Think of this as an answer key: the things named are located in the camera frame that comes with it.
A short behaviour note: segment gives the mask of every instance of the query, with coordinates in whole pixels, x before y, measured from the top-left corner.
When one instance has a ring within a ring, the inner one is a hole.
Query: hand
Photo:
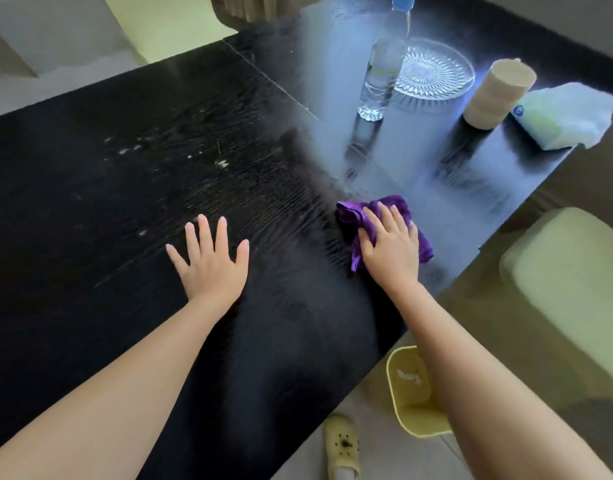
[[[396,206],[388,209],[379,203],[382,222],[365,207],[362,209],[376,227],[376,245],[371,244],[367,232],[360,228],[362,260],[378,285],[389,296],[402,286],[418,282],[418,229],[413,222],[407,229],[405,220]]]
[[[190,265],[171,245],[166,245],[173,265],[180,275],[189,301],[199,297],[218,300],[226,306],[224,313],[242,293],[249,271],[249,241],[244,240],[237,247],[235,263],[228,254],[226,219],[220,217],[215,232],[215,249],[211,229],[206,217],[198,216],[199,243],[195,226],[188,222],[184,226],[189,251]]]

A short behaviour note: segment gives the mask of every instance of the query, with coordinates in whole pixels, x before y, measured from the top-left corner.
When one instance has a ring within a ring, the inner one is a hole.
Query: clear glass plate
[[[466,93],[475,78],[471,63],[454,48],[414,38],[402,63],[396,91],[419,99],[451,99]]]

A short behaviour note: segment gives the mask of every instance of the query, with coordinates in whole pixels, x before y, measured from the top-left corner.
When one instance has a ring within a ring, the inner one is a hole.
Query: black table
[[[404,195],[437,295],[565,158],[511,120],[466,126],[471,94],[358,121],[389,4],[326,0],[0,117],[0,445],[183,306],[164,243],[203,212],[251,240],[249,280],[141,477],[270,477],[404,330],[350,273],[335,201]],[[479,79],[521,57],[538,87],[613,93],[611,60],[480,0],[417,0],[413,30]]]

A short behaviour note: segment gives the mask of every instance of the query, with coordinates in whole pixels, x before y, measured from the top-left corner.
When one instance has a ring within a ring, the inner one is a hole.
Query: finger
[[[195,234],[195,226],[187,222],[184,226],[184,232],[187,236],[187,251],[189,251],[189,261],[191,264],[199,260],[199,244],[198,236]]]
[[[211,227],[208,219],[200,214],[198,216],[199,227],[199,250],[202,254],[213,254],[213,238],[211,237]]]
[[[389,208],[382,202],[378,202],[378,205],[380,206],[380,212],[382,213],[382,225],[385,227],[387,232],[398,232],[398,225],[396,224],[396,220],[391,215]]]
[[[235,254],[235,265],[238,267],[242,267],[249,272],[249,240],[245,239],[240,242],[240,245],[237,247],[237,253]]]
[[[415,242],[415,244],[418,243],[418,228],[415,226],[413,221],[411,221],[409,224],[409,239]]]
[[[362,228],[358,229],[358,237],[360,238],[362,257],[367,258],[373,255],[373,244],[371,244],[371,239],[369,239],[369,234],[367,234],[367,231]]]
[[[175,266],[175,271],[177,271],[178,274],[182,276],[182,274],[187,270],[189,265],[186,264],[184,258],[180,256],[180,253],[171,244],[167,244],[165,247],[166,253],[169,255],[169,258],[171,258],[171,261]]]
[[[369,209],[368,207],[364,207],[364,209],[362,209],[362,212],[364,212],[366,217],[369,218],[371,223],[376,228],[376,237],[385,232],[385,227],[382,225],[382,222],[380,222],[378,216],[376,216],[371,209]]]
[[[398,226],[398,231],[406,234],[408,232],[407,223],[405,222],[405,218],[402,217],[402,214],[400,214],[400,211],[395,205],[391,206],[391,215],[396,221],[396,225]]]
[[[215,231],[215,254],[229,257],[225,217],[220,217],[219,221],[217,221],[217,230]]]

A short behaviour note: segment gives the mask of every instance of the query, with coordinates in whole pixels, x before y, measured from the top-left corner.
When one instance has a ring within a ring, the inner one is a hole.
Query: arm
[[[199,216],[185,227],[190,266],[167,245],[189,303],[0,448],[0,478],[137,477],[177,400],[199,349],[240,296],[248,242],[228,254],[226,219],[215,234]]]
[[[381,204],[362,256],[413,332],[433,386],[477,478],[613,480],[560,417],[462,328],[418,282],[417,229]]]

